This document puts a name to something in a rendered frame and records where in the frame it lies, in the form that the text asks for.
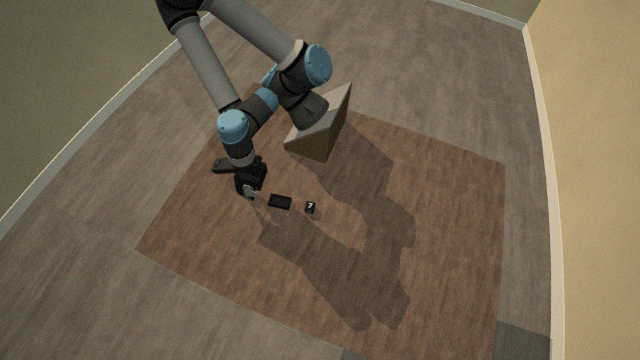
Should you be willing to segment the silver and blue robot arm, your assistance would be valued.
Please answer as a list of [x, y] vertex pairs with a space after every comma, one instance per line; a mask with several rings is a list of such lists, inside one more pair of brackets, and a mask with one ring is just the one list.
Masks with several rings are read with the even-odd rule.
[[[247, 0], [155, 1], [170, 34], [177, 37], [220, 113], [216, 125], [228, 158], [215, 160], [211, 169], [215, 174], [241, 173], [233, 166], [253, 162], [252, 137], [279, 104], [299, 131], [312, 127], [327, 112], [328, 101], [311, 90], [332, 74], [330, 56], [322, 46], [294, 40]], [[199, 25], [196, 10], [210, 12], [276, 62], [261, 81], [264, 88], [244, 102]]]

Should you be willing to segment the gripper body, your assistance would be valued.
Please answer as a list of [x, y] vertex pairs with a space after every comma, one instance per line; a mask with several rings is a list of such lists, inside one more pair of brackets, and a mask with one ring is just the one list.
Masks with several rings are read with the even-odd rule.
[[[245, 184], [245, 185], [250, 185], [252, 187], [253, 187], [253, 184], [255, 183], [254, 184], [255, 187], [253, 187], [254, 190], [261, 191], [264, 179], [266, 177], [266, 174], [268, 173], [266, 163], [261, 162], [261, 160], [262, 160], [262, 156], [255, 155], [253, 162], [245, 167], [236, 167], [231, 164], [237, 170], [246, 169], [246, 170], [242, 170], [241, 173], [234, 174], [234, 182], [239, 181], [239, 184], [241, 185]], [[254, 162], [256, 164], [254, 164]], [[259, 174], [259, 171], [260, 171], [260, 174]], [[244, 181], [247, 181], [248, 183]]]

